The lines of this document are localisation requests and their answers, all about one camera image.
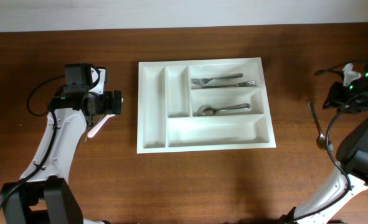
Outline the metal spoon bowl down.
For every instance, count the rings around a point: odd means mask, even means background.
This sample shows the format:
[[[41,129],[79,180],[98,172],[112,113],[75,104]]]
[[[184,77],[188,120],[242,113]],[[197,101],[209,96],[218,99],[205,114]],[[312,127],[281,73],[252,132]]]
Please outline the metal spoon bowl down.
[[[316,129],[318,131],[318,137],[316,139],[317,146],[320,149],[324,149],[324,150],[329,149],[330,152],[333,152],[333,149],[334,148],[333,148],[333,145],[332,145],[331,141],[329,141],[329,144],[326,144],[326,137],[325,137],[325,135],[322,132],[322,129],[321,129],[321,126],[320,126],[320,123],[319,123],[317,114],[315,112],[314,103],[312,101],[308,101],[307,104],[308,104],[308,107],[309,107],[309,109],[311,111],[312,117],[314,119],[314,123],[316,125]]]

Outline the metal fork crosswise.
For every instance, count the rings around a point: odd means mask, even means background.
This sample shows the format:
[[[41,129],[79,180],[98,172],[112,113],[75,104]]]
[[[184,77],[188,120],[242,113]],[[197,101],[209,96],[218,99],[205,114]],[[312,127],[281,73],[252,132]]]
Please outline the metal fork crosswise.
[[[236,84],[224,84],[224,85],[202,85],[201,88],[230,88],[230,87],[248,87],[256,86],[257,82],[255,80],[240,82]]]

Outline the metal fork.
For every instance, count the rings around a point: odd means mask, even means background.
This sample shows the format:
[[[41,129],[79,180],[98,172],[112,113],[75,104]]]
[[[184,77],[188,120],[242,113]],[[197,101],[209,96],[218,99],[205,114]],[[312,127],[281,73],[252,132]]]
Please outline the metal fork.
[[[214,80],[228,80],[228,79],[242,78],[242,77],[243,77],[243,73],[236,73],[236,74],[232,74],[232,75],[223,75],[223,76],[212,77],[212,78],[191,78],[191,83],[193,85],[206,85],[209,82],[214,81]]]

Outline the large metal spoon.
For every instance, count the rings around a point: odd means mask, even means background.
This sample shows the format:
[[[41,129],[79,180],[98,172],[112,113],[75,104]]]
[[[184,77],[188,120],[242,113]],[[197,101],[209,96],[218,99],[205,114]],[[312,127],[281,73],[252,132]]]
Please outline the large metal spoon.
[[[228,111],[228,110],[240,110],[240,109],[250,109],[251,105],[249,103],[242,103],[239,105],[233,106],[224,106],[224,107],[213,107],[211,105],[202,105],[197,110],[197,116],[213,116],[216,115],[218,112]]]

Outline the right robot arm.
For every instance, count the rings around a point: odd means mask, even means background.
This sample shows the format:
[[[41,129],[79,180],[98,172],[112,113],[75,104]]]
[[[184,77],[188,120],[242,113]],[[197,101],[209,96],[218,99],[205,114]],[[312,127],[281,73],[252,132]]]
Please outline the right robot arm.
[[[368,111],[368,59],[364,59],[364,73],[353,69],[354,61],[318,70],[317,76],[336,73],[341,77],[329,89],[324,109],[335,109],[325,133],[320,132],[316,143],[327,152],[334,169],[325,183],[303,205],[293,207],[282,215],[279,223],[332,223],[348,201],[368,189],[368,117],[334,148],[329,137],[334,123],[344,114]]]

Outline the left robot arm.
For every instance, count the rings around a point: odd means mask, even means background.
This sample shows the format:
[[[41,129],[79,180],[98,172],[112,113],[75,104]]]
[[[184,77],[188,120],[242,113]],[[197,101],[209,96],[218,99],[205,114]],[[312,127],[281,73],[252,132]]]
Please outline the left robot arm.
[[[68,186],[70,168],[80,141],[121,114],[123,97],[119,90],[105,90],[105,67],[69,64],[61,77],[65,84],[43,114],[47,126],[34,158],[17,182],[1,189],[6,223],[89,223]]]

